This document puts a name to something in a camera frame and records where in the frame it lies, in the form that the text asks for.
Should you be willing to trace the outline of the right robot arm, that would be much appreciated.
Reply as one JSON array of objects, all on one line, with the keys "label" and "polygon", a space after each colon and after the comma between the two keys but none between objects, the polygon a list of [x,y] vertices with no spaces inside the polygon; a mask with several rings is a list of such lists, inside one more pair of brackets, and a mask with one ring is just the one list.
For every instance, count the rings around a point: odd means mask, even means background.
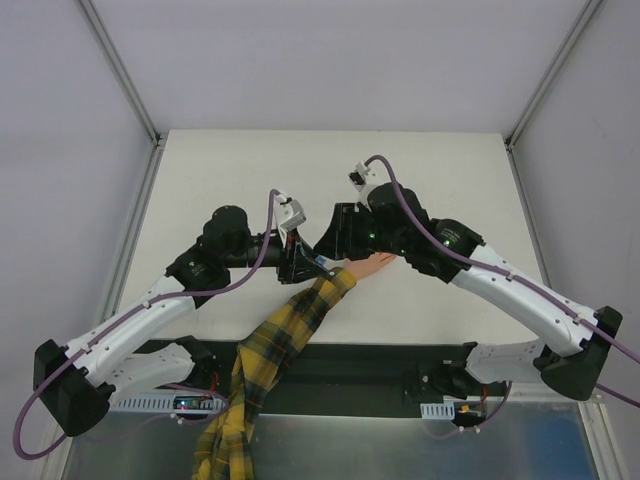
[{"label": "right robot arm", "polygon": [[486,300],[536,336],[523,343],[473,343],[450,369],[452,387],[473,394],[484,384],[542,382],[556,393],[588,400],[622,322],[610,306],[576,303],[514,268],[481,235],[453,219],[432,218],[410,189],[389,183],[364,202],[335,205],[314,250],[331,260],[373,253],[402,257],[419,273]]}]

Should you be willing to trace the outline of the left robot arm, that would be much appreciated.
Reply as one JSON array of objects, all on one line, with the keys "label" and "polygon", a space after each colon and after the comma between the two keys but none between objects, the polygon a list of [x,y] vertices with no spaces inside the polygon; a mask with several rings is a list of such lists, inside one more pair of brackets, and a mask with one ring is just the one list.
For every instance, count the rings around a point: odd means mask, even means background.
[{"label": "left robot arm", "polygon": [[111,405],[146,389],[179,382],[191,389],[204,387],[214,361],[193,338],[179,339],[159,354],[138,354],[137,349],[209,299],[237,289],[241,283],[232,280],[233,268],[249,273],[273,268],[282,284],[324,274],[298,233],[305,220],[300,203],[284,194],[269,207],[262,234],[251,233],[240,207],[220,207],[194,245],[136,303],[64,345],[42,343],[34,354],[33,389],[64,434],[86,433]]}]

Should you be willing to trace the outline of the mannequin hand with nails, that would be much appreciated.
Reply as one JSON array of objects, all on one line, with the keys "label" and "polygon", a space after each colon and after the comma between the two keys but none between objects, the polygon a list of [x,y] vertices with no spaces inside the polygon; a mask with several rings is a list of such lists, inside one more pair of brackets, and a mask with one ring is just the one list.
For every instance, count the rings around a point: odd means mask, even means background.
[{"label": "mannequin hand with nails", "polygon": [[342,268],[356,281],[363,280],[390,265],[396,256],[390,253],[374,253],[362,260],[346,260]]}]

